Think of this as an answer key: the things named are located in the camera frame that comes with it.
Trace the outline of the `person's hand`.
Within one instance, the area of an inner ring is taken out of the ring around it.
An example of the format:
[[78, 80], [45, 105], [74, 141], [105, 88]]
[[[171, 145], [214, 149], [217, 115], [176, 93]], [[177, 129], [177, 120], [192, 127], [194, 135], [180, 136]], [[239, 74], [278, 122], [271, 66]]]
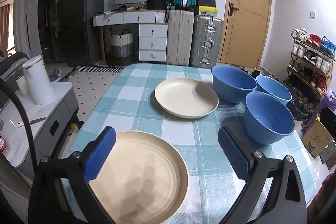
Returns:
[[335, 188], [335, 173], [329, 174], [322, 182], [318, 193], [307, 207], [307, 223], [311, 223], [318, 213], [323, 209], [331, 192]]

